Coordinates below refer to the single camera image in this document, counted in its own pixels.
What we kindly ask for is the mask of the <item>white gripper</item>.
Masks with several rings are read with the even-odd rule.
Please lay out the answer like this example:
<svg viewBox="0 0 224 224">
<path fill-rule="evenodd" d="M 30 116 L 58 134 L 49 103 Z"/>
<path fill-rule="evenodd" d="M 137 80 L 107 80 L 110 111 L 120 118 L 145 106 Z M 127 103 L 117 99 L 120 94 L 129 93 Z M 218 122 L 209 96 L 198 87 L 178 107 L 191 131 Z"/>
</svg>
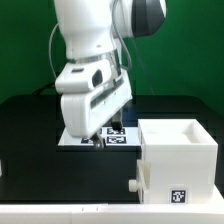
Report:
<svg viewBox="0 0 224 224">
<path fill-rule="evenodd" d="M 120 131 L 123 127 L 123 110 L 120 109 L 131 99 L 129 77 L 125 70 L 111 89 L 105 89 L 103 85 L 85 94 L 63 94 L 61 109 L 65 127 L 71 136 L 92 137 L 94 147 L 102 149 L 103 138 L 97 131 L 111 118 L 112 129 Z"/>
</svg>

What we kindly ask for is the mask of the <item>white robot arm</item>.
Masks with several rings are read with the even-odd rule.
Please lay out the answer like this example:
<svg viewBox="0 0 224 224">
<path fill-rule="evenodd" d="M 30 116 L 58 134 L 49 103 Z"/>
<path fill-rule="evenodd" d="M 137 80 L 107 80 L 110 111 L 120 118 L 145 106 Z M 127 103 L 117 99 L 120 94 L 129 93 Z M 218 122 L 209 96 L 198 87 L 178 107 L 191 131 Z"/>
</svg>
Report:
<svg viewBox="0 0 224 224">
<path fill-rule="evenodd" d="M 61 94 L 65 129 L 61 146 L 83 138 L 103 148 L 101 127 L 122 128 L 122 107 L 132 99 L 121 55 L 127 37 L 151 36 L 166 18 L 165 0 L 54 0 L 67 64 L 55 87 Z"/>
</svg>

